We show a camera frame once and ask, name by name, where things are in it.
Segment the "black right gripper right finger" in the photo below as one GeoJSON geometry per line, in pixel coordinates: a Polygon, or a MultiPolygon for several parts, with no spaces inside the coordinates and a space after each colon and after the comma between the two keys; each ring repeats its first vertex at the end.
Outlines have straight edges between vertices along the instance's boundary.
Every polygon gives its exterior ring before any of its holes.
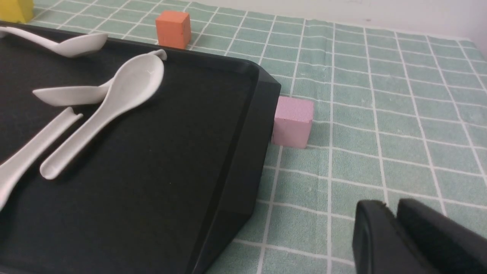
{"type": "Polygon", "coordinates": [[[412,198],[400,199],[396,218],[440,273],[487,272],[486,238],[412,198]]]}

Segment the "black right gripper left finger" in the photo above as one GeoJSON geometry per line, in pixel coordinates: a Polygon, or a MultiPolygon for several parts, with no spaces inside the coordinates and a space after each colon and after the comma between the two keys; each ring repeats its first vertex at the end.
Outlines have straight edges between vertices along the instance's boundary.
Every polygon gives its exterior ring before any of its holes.
{"type": "Polygon", "coordinates": [[[356,205],[352,240],[358,274],[438,274],[381,201],[356,205]]]}

